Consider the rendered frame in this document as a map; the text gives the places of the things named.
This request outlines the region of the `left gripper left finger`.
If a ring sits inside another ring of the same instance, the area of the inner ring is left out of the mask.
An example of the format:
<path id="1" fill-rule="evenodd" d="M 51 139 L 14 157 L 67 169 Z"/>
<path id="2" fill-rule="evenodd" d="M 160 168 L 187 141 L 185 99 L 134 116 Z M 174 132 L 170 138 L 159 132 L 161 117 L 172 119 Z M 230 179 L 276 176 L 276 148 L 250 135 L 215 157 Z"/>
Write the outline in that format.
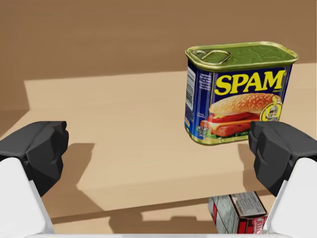
<path id="1" fill-rule="evenodd" d="M 37 121 L 0 140 L 0 235 L 52 234 L 42 202 L 60 179 L 65 121 Z"/>

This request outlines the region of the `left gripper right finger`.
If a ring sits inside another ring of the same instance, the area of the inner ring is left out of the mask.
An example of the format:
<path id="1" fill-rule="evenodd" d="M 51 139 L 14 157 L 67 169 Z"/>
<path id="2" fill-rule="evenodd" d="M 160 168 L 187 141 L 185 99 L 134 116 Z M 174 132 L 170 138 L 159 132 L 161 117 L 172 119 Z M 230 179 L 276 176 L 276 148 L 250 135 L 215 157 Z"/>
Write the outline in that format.
<path id="1" fill-rule="evenodd" d="M 266 235 L 317 235 L 317 140 L 278 121 L 251 123 L 257 180 L 275 197 Z"/>

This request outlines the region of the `red and white carton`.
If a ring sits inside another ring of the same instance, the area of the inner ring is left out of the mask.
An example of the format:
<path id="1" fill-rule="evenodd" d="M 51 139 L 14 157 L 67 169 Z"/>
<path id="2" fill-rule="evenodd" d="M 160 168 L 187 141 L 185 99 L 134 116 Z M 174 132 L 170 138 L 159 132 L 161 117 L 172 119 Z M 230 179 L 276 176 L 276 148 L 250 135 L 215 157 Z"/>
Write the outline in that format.
<path id="1" fill-rule="evenodd" d="M 260 234 L 268 216 L 254 191 L 210 197 L 208 209 L 219 234 Z"/>

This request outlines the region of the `green and blue rectangular can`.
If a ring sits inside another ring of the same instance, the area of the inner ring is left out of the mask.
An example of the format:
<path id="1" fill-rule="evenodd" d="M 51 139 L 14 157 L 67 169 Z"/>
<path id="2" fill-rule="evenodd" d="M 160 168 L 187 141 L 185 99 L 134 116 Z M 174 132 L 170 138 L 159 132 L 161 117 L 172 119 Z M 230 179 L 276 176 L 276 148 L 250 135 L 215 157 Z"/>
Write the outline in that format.
<path id="1" fill-rule="evenodd" d="M 273 42 L 193 46 L 184 125 L 197 143 L 246 140 L 253 121 L 278 121 L 298 55 Z"/>

